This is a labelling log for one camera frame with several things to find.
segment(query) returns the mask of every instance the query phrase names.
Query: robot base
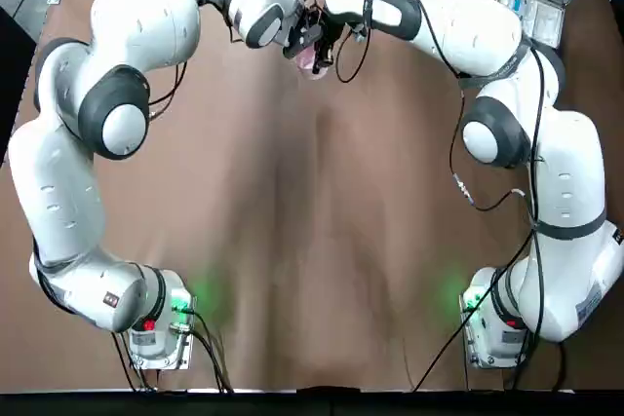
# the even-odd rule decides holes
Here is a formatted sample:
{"label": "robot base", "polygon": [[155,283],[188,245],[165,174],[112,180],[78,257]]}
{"label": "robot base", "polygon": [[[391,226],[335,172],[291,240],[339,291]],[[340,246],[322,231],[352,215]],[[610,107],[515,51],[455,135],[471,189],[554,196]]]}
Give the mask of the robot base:
{"label": "robot base", "polygon": [[176,312],[194,310],[196,298],[184,287],[182,279],[171,270],[161,270],[166,285],[165,305],[160,318],[139,331],[130,329],[130,355],[138,369],[188,369],[193,349],[193,335],[172,330],[172,325],[193,327],[194,316]]}
{"label": "robot base", "polygon": [[[460,319],[463,323],[475,304],[483,297],[487,291],[485,286],[471,285],[463,294],[459,295]],[[493,369],[503,367],[515,367],[518,362],[518,354],[521,351],[525,338],[524,331],[516,330],[507,326],[503,321],[498,323],[488,323],[484,314],[484,307],[491,306],[491,301],[487,298],[482,305],[475,311],[470,320],[464,327],[463,339],[466,350],[466,361],[472,366],[480,369]],[[495,350],[488,342],[489,334],[487,328],[496,326],[501,328],[500,332],[503,336],[508,337],[508,343],[504,346],[504,353],[501,350]]]}

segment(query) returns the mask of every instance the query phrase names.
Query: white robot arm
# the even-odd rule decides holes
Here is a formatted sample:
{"label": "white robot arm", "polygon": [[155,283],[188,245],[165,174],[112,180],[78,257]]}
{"label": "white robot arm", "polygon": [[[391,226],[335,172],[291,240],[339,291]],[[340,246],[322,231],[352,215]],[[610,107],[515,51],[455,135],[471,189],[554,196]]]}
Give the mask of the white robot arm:
{"label": "white robot arm", "polygon": [[[540,101],[539,57],[544,89],[534,228],[544,281],[540,336],[565,340],[619,278],[624,238],[605,217],[605,170],[594,124],[583,114],[554,107],[565,81],[555,52],[531,45],[518,17],[494,0],[325,0],[325,6],[328,21],[363,23],[442,59],[433,29],[448,64],[473,75],[468,83],[483,86],[461,131],[468,152],[495,167],[529,164]],[[484,296],[495,274],[493,268],[477,272],[461,298],[466,308]],[[529,255],[500,278],[467,324],[475,365],[516,365],[526,330],[537,327],[538,283],[533,242]]]}
{"label": "white robot arm", "polygon": [[174,272],[116,258],[99,244],[104,210],[93,157],[121,160],[144,142],[144,73],[190,59],[199,7],[212,4],[250,48],[289,43],[302,0],[95,0],[92,40],[57,39],[36,65],[40,115],[9,143],[19,201],[33,233],[30,274],[49,298],[95,326],[130,330],[141,368],[188,365],[193,299]]}

